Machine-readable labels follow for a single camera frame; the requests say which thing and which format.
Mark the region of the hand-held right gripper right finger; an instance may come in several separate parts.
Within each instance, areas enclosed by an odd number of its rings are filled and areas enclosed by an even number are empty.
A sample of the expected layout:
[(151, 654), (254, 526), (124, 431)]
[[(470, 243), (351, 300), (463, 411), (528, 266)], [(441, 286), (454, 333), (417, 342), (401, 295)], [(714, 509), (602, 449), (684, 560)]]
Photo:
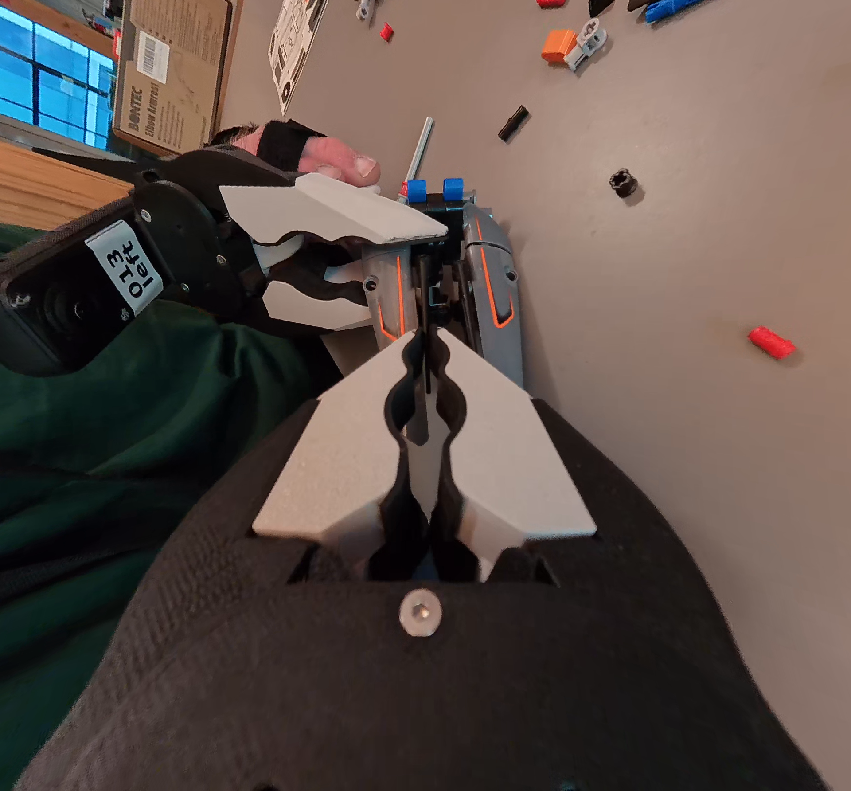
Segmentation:
[(530, 395), (445, 329), (429, 339), (441, 447), (431, 552), (445, 582), (487, 578), (508, 549), (597, 531)]

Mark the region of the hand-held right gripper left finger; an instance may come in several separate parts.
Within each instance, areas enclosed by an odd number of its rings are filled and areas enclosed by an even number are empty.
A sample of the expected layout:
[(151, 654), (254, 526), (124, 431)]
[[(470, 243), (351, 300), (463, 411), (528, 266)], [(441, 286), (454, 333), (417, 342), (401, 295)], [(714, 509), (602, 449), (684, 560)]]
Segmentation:
[(422, 330), (403, 335), (320, 396), (255, 535), (319, 544), (376, 580), (412, 577), (429, 531), (402, 430), (415, 414), (424, 342)]

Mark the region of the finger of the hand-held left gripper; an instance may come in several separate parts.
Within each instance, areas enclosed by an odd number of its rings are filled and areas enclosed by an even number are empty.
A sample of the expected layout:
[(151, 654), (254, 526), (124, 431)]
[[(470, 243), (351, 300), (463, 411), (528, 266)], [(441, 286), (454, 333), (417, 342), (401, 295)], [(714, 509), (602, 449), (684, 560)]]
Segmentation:
[(270, 318), (315, 328), (342, 331), (370, 325), (360, 264), (320, 268), (276, 264), (268, 270), (263, 303)]
[(382, 245), (431, 242), (449, 233), (408, 205), (317, 173), (297, 177), (292, 187), (222, 186), (219, 192), (232, 221), (263, 246), (296, 234)]

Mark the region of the grey lego axle red bush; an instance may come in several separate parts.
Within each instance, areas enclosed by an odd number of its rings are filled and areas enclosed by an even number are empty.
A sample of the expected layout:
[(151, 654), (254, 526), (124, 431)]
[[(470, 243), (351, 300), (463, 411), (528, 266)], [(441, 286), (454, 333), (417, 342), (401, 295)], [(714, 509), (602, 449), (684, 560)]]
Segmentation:
[(431, 133), (434, 128), (434, 118), (429, 116), (425, 119), (423, 124), (420, 137), (417, 141), (416, 147), (414, 149), (414, 154), (411, 158), (410, 166), (407, 170), (406, 176), (402, 181), (402, 185), (400, 186), (397, 200), (401, 204), (409, 204), (409, 189), (410, 182), (416, 181), (418, 177), (418, 173), (420, 170), (420, 165), (426, 154), (426, 149), (428, 147), (428, 143), (431, 139)]

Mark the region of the grey lego wing assembly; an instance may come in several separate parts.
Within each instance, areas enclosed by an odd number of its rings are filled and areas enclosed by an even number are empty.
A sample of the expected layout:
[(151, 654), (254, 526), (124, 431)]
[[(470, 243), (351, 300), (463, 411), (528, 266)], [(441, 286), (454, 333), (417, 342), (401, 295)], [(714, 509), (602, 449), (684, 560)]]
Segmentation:
[(519, 276), (511, 242), (492, 211), (449, 180), (420, 201), (378, 198), (370, 236), (361, 236), (363, 290), (380, 351), (417, 330), (455, 327), (466, 345), (525, 387)]

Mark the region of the orange lego piece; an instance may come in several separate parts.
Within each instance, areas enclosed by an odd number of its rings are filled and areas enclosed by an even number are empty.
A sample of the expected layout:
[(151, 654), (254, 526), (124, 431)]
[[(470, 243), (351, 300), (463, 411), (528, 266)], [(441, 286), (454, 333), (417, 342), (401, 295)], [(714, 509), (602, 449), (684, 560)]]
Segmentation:
[(564, 65), (577, 45), (577, 33), (571, 29), (551, 30), (542, 46), (540, 56), (550, 65)]

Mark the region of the light grey lego axle connector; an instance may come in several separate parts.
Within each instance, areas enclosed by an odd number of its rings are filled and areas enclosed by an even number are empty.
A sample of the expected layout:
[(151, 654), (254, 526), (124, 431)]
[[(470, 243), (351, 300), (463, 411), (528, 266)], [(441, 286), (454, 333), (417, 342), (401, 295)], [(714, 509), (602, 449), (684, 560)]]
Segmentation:
[(577, 34), (573, 48), (565, 55), (564, 62), (569, 70), (577, 73), (587, 60), (603, 48), (607, 39), (608, 33), (601, 27), (600, 19), (590, 18)]

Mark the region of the person's left hand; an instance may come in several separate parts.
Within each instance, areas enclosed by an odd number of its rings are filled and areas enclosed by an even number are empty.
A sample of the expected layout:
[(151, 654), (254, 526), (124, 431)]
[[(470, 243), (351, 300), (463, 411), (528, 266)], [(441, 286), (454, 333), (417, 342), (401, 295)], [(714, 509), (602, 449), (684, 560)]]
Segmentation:
[(381, 175), (374, 158), (339, 139), (322, 136), (307, 139), (297, 169), (302, 174), (319, 173), (356, 188), (376, 186)]

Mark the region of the cardboard box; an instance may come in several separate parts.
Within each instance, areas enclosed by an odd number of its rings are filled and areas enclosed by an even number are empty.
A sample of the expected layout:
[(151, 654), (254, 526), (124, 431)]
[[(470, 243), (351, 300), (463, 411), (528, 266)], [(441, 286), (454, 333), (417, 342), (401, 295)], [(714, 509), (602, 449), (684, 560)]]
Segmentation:
[(230, 28), (227, 0), (123, 0), (112, 131), (160, 156), (215, 133)]

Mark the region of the printed paper sheet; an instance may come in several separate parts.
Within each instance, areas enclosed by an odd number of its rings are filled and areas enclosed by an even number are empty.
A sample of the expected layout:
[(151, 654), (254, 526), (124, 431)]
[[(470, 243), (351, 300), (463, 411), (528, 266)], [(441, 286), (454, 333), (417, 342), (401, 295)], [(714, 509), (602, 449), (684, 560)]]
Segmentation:
[(271, 77), (282, 116), (288, 111), (328, 0), (283, 0), (269, 44)]

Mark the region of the wooden post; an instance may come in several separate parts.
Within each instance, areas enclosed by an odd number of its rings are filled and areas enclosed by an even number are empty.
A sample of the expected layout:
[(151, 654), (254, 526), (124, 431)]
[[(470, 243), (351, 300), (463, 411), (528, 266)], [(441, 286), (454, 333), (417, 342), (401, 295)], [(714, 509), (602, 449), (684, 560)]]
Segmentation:
[(1, 142), (1, 222), (50, 231), (124, 200), (131, 185)]

